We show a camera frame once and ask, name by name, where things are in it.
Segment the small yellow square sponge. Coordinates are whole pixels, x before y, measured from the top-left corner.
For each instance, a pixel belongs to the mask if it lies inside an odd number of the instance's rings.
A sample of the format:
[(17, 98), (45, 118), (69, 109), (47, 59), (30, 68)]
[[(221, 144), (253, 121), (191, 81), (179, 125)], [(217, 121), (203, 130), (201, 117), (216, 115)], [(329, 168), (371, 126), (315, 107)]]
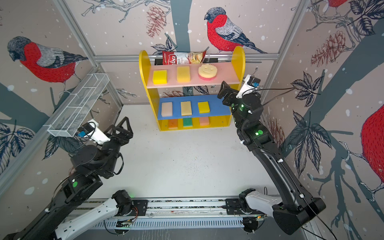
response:
[(198, 102), (199, 114), (208, 114), (210, 113), (209, 102)]

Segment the smiley face sponge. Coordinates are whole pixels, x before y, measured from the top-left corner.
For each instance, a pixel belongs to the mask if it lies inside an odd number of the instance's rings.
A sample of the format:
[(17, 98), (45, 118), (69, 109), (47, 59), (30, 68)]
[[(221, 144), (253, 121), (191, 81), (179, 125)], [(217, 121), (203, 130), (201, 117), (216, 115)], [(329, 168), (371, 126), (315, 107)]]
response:
[(211, 64), (203, 64), (198, 68), (198, 75), (204, 81), (213, 80), (217, 76), (217, 73), (217, 67)]

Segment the salmon orange sponge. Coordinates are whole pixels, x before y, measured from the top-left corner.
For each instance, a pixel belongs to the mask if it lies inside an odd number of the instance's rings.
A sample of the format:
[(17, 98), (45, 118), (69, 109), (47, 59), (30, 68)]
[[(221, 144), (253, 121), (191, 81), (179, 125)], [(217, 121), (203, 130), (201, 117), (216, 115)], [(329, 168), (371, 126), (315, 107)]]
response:
[(210, 125), (210, 119), (209, 117), (202, 117), (199, 118), (200, 126), (209, 126)]

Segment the pale yellow sponge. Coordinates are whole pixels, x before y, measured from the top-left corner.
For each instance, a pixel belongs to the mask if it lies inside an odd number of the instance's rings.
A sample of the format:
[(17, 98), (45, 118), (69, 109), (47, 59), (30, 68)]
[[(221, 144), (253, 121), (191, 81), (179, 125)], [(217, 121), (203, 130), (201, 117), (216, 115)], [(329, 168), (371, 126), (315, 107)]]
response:
[(192, 115), (192, 104), (190, 101), (181, 102), (181, 116)]

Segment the green scrub sponge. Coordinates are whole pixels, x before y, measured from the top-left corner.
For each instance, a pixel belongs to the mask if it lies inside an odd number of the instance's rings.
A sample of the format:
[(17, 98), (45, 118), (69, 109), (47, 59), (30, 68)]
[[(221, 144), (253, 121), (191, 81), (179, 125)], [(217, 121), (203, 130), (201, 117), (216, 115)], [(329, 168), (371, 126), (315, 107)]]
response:
[(191, 128), (191, 127), (193, 127), (193, 119), (192, 118), (185, 118), (185, 119), (183, 119), (183, 127), (184, 128)]

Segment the yellow rectangular sponge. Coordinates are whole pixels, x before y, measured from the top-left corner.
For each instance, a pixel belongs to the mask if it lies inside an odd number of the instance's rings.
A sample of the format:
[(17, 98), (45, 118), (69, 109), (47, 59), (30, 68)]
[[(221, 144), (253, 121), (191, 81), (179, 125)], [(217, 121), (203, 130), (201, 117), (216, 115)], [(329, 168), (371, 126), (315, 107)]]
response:
[(177, 67), (177, 82), (189, 83), (191, 81), (190, 67), (181, 66)]

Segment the light pink sponge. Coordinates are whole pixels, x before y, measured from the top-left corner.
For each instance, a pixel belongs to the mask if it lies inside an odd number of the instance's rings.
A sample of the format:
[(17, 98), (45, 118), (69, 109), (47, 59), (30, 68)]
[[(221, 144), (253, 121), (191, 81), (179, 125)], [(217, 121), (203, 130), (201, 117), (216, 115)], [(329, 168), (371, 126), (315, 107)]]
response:
[(162, 103), (161, 116), (163, 118), (173, 116), (173, 103), (172, 102), (163, 102)]

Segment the orange scrub sponge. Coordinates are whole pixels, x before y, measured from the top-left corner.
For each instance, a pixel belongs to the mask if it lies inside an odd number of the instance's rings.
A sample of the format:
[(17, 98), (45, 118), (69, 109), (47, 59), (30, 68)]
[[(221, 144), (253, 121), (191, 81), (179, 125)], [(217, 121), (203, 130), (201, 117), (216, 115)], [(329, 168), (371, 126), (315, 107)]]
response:
[(178, 129), (178, 119), (168, 120), (168, 129), (169, 130)]

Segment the bright yellow square sponge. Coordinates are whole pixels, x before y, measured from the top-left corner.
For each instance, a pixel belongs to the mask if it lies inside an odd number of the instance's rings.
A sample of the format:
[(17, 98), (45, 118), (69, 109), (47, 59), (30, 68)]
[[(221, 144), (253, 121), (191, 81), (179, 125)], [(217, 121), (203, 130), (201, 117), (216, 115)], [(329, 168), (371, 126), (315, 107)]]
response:
[(153, 84), (154, 85), (165, 85), (168, 80), (167, 70), (156, 70), (153, 71)]

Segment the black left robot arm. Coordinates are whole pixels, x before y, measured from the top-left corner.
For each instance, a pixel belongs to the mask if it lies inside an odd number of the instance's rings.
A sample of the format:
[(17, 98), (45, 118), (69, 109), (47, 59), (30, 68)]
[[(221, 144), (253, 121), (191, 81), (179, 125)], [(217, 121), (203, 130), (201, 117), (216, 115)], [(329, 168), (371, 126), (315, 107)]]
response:
[(75, 150), (71, 157), (74, 173), (58, 185), (50, 203), (27, 227), (6, 235), (6, 240), (59, 240), (55, 232), (59, 224), (102, 186), (102, 179), (121, 173), (115, 172), (117, 160), (123, 156), (120, 149), (134, 136), (129, 118), (104, 132), (98, 126), (91, 120), (79, 127), (79, 136), (88, 136), (96, 145), (84, 144)]

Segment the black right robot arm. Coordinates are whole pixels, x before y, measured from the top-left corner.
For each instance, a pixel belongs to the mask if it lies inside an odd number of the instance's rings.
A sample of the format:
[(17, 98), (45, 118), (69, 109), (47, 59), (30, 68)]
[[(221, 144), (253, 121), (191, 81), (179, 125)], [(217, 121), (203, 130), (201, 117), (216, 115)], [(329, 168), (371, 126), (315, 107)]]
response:
[(256, 89), (241, 93), (222, 82), (218, 99), (231, 108), (241, 144), (261, 162), (275, 184), (279, 197), (250, 188), (239, 194), (239, 210), (259, 211), (274, 218), (280, 229), (292, 235), (326, 208), (313, 197), (288, 167), (268, 129), (260, 122), (264, 107)]

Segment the yellow shelf with coloured boards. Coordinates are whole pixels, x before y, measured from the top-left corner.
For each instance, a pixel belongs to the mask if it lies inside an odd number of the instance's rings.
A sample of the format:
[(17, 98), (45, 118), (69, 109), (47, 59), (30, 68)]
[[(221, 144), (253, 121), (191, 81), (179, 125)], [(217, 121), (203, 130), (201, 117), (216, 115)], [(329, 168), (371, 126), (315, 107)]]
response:
[[(146, 90), (150, 105), (152, 107), (156, 122), (160, 131), (176, 131), (176, 130), (190, 130), (190, 129), (206, 129), (206, 128), (221, 128), (228, 127), (231, 123), (231, 110), (222, 104), (222, 101), (217, 98), (217, 95), (209, 93), (208, 86), (220, 86), (225, 81), (232, 89), (239, 90), (245, 75), (246, 58), (245, 52), (241, 47), (236, 47), (232, 54), (230, 62), (213, 63), (218, 69), (217, 76), (211, 81), (204, 81), (198, 75), (198, 68), (200, 64), (184, 65), (190, 67), (191, 81), (189, 83), (177, 82), (177, 67), (179, 65), (158, 65), (153, 66), (150, 62), (150, 57), (146, 51), (141, 51), (139, 54), (139, 68)], [(168, 80), (165, 85), (153, 84), (153, 71), (167, 70)], [(203, 92), (199, 95), (189, 96), (183, 94), (181, 97), (161, 97), (160, 90), (175, 90), (177, 88), (191, 88), (197, 90), (199, 87), (203, 88)], [(192, 115), (181, 116), (181, 102), (190, 101), (192, 104)], [(163, 102), (173, 103), (173, 116), (163, 118), (161, 116), (161, 109)], [(209, 102), (210, 113), (199, 114), (198, 102)], [(199, 118), (209, 117), (209, 126), (200, 126)], [(184, 128), (183, 119), (192, 118), (193, 127)], [(178, 119), (178, 129), (169, 130), (168, 120)]]

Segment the red cassava chips bag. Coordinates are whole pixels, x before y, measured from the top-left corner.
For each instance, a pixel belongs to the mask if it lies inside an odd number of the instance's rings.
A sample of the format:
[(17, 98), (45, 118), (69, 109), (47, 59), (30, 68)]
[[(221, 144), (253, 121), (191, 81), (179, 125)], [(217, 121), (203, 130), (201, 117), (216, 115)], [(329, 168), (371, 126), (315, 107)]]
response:
[(204, 52), (165, 52), (163, 51), (163, 65), (189, 65), (201, 64), (204, 61)]

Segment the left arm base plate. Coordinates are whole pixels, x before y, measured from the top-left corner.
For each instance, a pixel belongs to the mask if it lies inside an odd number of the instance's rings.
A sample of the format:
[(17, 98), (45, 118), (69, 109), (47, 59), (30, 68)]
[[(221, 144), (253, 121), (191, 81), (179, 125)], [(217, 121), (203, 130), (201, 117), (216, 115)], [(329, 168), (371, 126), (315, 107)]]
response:
[(147, 213), (148, 200), (133, 200), (129, 208), (126, 210), (119, 210), (115, 217), (144, 217)]

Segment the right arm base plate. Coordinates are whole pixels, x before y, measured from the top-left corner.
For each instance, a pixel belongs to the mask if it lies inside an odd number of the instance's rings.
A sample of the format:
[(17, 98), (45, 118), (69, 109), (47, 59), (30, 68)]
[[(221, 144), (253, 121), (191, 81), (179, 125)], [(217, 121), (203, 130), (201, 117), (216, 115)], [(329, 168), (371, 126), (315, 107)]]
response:
[(239, 199), (225, 199), (225, 203), (222, 206), (226, 210), (227, 215), (261, 215), (265, 216), (264, 213), (258, 210), (252, 210), (249, 208), (242, 207)]

